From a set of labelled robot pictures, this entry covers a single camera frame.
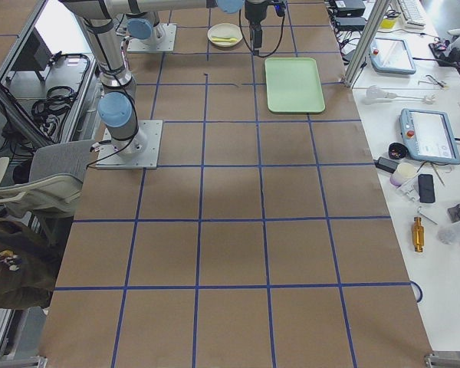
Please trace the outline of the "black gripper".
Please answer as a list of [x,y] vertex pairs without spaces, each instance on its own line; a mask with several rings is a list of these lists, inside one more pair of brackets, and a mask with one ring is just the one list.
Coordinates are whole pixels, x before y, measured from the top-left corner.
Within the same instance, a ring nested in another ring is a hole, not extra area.
[[266,19],[268,0],[245,0],[245,18],[251,23],[251,46],[253,50],[262,46],[261,22]]

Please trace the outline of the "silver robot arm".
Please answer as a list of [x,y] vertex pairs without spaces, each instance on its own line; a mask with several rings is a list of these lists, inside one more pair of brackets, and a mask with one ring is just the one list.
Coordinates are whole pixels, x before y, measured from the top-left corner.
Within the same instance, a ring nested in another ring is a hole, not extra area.
[[158,44],[166,36],[157,11],[128,14],[126,29],[132,38],[146,44]]
[[[258,115],[254,107],[253,67],[261,56],[261,23],[268,1],[66,1],[79,21],[99,64],[103,112],[121,94],[132,126],[162,120],[160,159],[164,164],[255,163]],[[214,10],[237,14],[249,29],[242,36],[249,56],[225,60],[207,54],[205,30],[215,24]],[[160,43],[164,15],[189,15],[173,56],[131,56],[124,52],[115,19],[125,15],[143,24],[143,41]]]

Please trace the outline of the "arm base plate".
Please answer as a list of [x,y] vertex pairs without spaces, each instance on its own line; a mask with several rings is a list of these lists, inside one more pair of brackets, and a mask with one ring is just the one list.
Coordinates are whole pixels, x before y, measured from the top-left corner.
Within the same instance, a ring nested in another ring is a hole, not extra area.
[[95,167],[97,169],[156,169],[163,132],[161,120],[139,120],[138,133],[126,149],[129,142],[112,140],[107,128],[103,140],[110,142],[101,145]]
[[129,53],[172,52],[175,46],[177,25],[159,23],[152,26],[149,22],[131,19],[127,25],[130,40]]

